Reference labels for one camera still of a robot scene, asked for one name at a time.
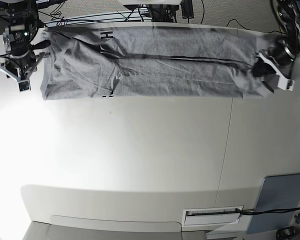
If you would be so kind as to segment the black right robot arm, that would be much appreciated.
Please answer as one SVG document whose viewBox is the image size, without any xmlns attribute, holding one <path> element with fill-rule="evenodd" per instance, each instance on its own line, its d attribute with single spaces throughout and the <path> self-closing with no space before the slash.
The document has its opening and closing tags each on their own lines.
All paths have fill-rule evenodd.
<svg viewBox="0 0 300 240">
<path fill-rule="evenodd" d="M 44 24 L 39 18 L 35 0 L 0 0 L 0 9 L 6 17 L 0 19 L 8 22 L 2 37 L 5 54 L 0 57 L 0 72 L 18 83 L 19 91 L 31 89 L 30 77 L 37 71 L 39 63 L 50 56 L 48 52 L 35 54 L 35 50 L 43 50 L 51 45 L 50 40 L 32 44 L 39 28 Z"/>
</svg>

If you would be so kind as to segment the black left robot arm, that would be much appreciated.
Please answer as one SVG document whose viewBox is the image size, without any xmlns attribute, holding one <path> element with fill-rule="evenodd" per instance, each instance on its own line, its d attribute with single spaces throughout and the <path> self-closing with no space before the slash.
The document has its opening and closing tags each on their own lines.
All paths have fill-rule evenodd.
<svg viewBox="0 0 300 240">
<path fill-rule="evenodd" d="M 291 68 L 300 54 L 300 0 L 278 0 L 269 2 L 271 11 L 280 28 L 273 44 L 265 50 L 255 53 L 257 62 L 252 69 L 252 75 L 263 77 L 275 74 L 278 77 L 277 88 L 292 91 L 295 81 L 291 79 L 292 70 L 284 73 L 287 66 Z"/>
</svg>

